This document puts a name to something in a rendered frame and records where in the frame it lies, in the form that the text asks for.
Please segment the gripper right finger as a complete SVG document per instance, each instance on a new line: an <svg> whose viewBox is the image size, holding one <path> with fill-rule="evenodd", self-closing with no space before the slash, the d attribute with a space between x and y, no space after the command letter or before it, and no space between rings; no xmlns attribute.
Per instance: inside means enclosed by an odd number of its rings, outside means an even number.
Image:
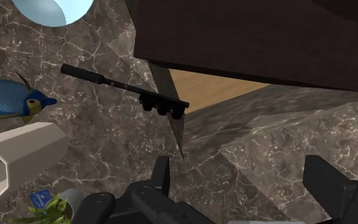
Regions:
<svg viewBox="0 0 358 224"><path fill-rule="evenodd" d="M358 224L358 181L348 179L322 157L307 155L303 186L331 217L316 224Z"/></svg>

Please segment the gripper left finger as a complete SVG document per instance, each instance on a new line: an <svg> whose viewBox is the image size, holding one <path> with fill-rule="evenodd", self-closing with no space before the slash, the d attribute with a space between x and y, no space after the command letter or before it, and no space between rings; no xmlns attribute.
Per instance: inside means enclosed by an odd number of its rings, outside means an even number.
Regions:
<svg viewBox="0 0 358 224"><path fill-rule="evenodd" d="M169 198L168 156L159 156L152 175L128 185L116 198L108 192L86 196L72 224L215 224L186 202Z"/></svg>

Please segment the green plant in grey pot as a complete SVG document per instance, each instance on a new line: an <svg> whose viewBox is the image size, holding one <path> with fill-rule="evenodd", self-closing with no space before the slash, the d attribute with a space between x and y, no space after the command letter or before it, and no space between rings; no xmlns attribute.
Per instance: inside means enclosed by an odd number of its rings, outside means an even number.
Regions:
<svg viewBox="0 0 358 224"><path fill-rule="evenodd" d="M83 200L81 192L67 189L52 195L49 190L40 190L30 195L33 206L29 206L32 217L5 219L12 224L71 224Z"/></svg>

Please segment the beige octagonal vase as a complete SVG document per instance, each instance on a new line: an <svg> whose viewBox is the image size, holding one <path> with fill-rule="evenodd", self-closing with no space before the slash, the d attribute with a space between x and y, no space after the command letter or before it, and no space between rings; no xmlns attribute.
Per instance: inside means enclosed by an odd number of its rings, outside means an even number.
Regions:
<svg viewBox="0 0 358 224"><path fill-rule="evenodd" d="M68 143L66 134L48 122L0 133L0 198L55 165Z"/></svg>

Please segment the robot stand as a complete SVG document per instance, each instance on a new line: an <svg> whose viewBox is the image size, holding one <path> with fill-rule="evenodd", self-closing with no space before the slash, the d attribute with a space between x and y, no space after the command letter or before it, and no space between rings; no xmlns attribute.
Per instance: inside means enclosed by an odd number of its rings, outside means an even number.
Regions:
<svg viewBox="0 0 358 224"><path fill-rule="evenodd" d="M358 92L358 23L311 0L126 0L134 55L171 69Z"/></svg>

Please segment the blue and yellow fish figure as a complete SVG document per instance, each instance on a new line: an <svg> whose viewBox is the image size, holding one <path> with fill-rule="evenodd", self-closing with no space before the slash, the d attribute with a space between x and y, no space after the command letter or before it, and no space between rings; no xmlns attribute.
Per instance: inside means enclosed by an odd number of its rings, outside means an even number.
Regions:
<svg viewBox="0 0 358 224"><path fill-rule="evenodd" d="M17 76L20 82L0 79L0 119L20 117L29 123L34 115L57 100L32 88L21 74Z"/></svg>

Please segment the light blue bowl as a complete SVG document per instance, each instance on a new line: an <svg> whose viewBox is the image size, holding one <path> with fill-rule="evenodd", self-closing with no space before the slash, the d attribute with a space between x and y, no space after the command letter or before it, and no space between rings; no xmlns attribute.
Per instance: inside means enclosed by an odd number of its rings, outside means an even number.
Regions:
<svg viewBox="0 0 358 224"><path fill-rule="evenodd" d="M63 27L81 19L94 0L12 0L19 12L36 24Z"/></svg>

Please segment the black long-handled kitchen tool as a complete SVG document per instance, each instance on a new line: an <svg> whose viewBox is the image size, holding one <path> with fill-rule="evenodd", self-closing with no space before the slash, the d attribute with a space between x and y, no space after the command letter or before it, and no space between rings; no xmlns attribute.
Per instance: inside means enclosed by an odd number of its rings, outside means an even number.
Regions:
<svg viewBox="0 0 358 224"><path fill-rule="evenodd" d="M60 72L99 85L105 84L139 94L139 102L142 104L143 110L151 111L155 108L159 115L165 116L167 113L170 113L172 118L175 120L180 120L185 109L189 108L188 102L174 99L156 92L151 92L133 85L111 80L105 78L99 73L71 66L69 64L62 64Z"/></svg>

